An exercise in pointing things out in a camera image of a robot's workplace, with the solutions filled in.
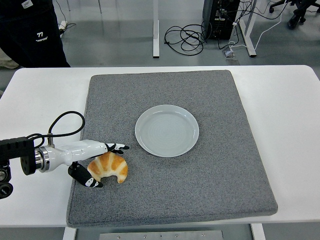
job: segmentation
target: white table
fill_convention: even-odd
[[[0,100],[0,139],[46,134],[61,113],[83,114],[93,75],[225,69],[233,75],[278,212],[206,224],[320,221],[320,82],[308,66],[24,68]],[[53,133],[71,132],[80,124],[78,116],[66,116]],[[78,133],[54,143],[79,138]],[[18,158],[10,167],[14,190],[0,200],[0,227],[65,227],[72,182],[68,167],[29,176]]]

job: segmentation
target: black fingertip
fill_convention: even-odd
[[[98,185],[95,186],[96,188],[102,188],[103,187],[103,184],[101,182],[97,181],[97,183],[98,183]]]

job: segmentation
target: white cable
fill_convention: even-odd
[[[270,27],[269,29],[267,29],[267,30],[265,30],[265,31],[263,31],[263,32],[261,33],[261,35],[260,35],[260,37],[259,37],[259,39],[258,39],[258,42],[257,42],[256,45],[255,45],[254,50],[257,49],[262,34],[264,34],[265,32],[269,31],[270,29],[272,29],[273,27],[275,27],[275,26],[277,26],[279,23],[281,23],[281,21],[282,21],[282,14],[283,14],[284,9],[285,9],[286,6],[287,6],[287,4],[284,3],[284,4],[283,4],[283,8],[282,8],[282,10],[281,10],[281,14],[280,14],[280,21],[279,21],[278,23],[276,23],[275,25],[273,25],[272,27]]]

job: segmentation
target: white robotic hand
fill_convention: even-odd
[[[36,149],[39,171],[51,172],[58,166],[64,164],[70,166],[69,175],[85,187],[101,188],[101,182],[96,181],[88,170],[78,161],[95,158],[106,152],[123,154],[121,150],[129,149],[128,146],[119,143],[103,143],[93,140],[82,140],[71,142],[60,147],[50,145],[41,146]]]

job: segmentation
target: robotic arm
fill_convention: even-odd
[[[76,141],[56,148],[53,144],[53,137],[62,137],[61,135],[53,135],[49,129],[48,135],[41,135],[42,143],[44,137],[48,137],[48,145],[36,147],[34,147],[34,138],[30,137],[0,140],[0,199],[7,198],[13,192],[13,186],[9,183],[11,179],[10,159],[20,158],[25,175],[34,174],[36,170],[42,173],[51,172],[64,164],[70,166],[68,168],[69,175],[83,186],[101,188],[103,184],[96,181],[88,170],[78,162],[95,158],[106,152],[123,154],[121,149],[129,149],[124,144],[102,143],[93,140]]]

